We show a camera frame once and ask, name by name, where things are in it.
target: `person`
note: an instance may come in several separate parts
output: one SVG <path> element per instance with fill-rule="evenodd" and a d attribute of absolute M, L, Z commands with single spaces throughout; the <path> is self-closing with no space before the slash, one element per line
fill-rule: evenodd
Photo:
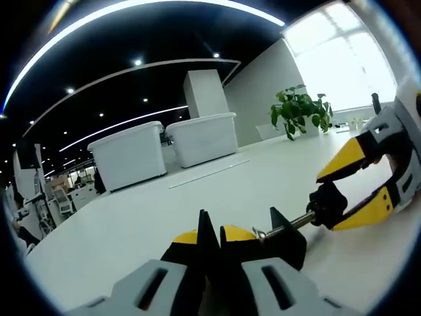
<path fill-rule="evenodd" d="M 24 207 L 24 198 L 20 195 L 19 192 L 14 193 L 14 202 L 16 203 L 18 209 Z M 25 227 L 21 226 L 15 219 L 12 219 L 11 222 L 13 230 L 17 233 L 20 239 L 26 242 L 28 247 L 30 244 L 39 244 L 39 239 L 32 235 Z"/>
<path fill-rule="evenodd" d="M 81 186 L 81 185 L 82 185 L 82 178 L 78 176 L 76 181 L 74 182 L 74 186 Z"/>

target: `gray gripper housing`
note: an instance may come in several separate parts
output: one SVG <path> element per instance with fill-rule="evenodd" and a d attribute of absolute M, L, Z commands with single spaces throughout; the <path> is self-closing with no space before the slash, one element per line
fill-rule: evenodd
<path fill-rule="evenodd" d="M 111 297 L 100 297 L 68 311 L 68 316 L 169 316 L 187 267 L 177 263 L 149 260 L 118 281 Z M 148 300 L 152 288 L 153 299 Z"/>
<path fill-rule="evenodd" d="M 242 263 L 249 279 L 259 316 L 320 315 L 355 316 L 357 312 L 330 299 L 321 298 L 313 281 L 280 258 Z M 150 260 L 118 281 L 111 297 L 100 297 L 72 309 L 67 316 L 170 316 L 177 289 L 187 267 Z M 148 289 L 160 279 L 146 309 L 140 308 Z"/>
<path fill-rule="evenodd" d="M 356 311 L 327 297 L 316 285 L 280 258 L 242 263 L 259 316 L 355 316 Z"/>

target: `white table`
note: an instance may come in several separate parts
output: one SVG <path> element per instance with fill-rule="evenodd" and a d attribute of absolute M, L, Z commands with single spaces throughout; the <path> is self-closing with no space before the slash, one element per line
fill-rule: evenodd
<path fill-rule="evenodd" d="M 200 209 L 210 213 L 216 231 L 223 224 L 269 230 L 271 206 L 289 220 L 302 215 L 308 194 L 317 188 L 316 175 L 349 137 L 330 132 L 296 142 L 274 138 L 101 196 L 50 233 L 28 256 L 28 267 L 63 311 L 108 296 L 117 280 L 148 259 L 160 258 L 175 236 L 197 228 Z M 337 186 L 352 206 L 390 174 L 384 159 Z M 322 294 L 367 312 L 406 261 L 420 214 L 418 200 L 375 226 L 330 232 L 307 225 L 301 230 L 310 240 L 302 272 Z M 319 238 L 312 242 L 315 235 Z"/>

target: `white wall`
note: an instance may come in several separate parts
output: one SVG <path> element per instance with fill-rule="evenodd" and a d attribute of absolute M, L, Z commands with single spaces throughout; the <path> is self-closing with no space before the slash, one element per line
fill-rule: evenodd
<path fill-rule="evenodd" d="M 235 131 L 239 146 L 259 142 L 256 126 L 270 124 L 270 106 L 279 103 L 275 95 L 303 83 L 282 39 L 237 74 L 224 91 L 230 111 L 237 113 Z"/>
<path fill-rule="evenodd" d="M 189 71 L 184 81 L 184 91 L 191 118 L 229 112 L 215 69 Z"/>

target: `white pillar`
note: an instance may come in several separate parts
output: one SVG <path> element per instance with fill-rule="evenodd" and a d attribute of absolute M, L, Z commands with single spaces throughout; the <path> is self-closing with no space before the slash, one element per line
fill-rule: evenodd
<path fill-rule="evenodd" d="M 184 94 L 192 119 L 230 112 L 215 69 L 189 71 L 184 80 Z"/>

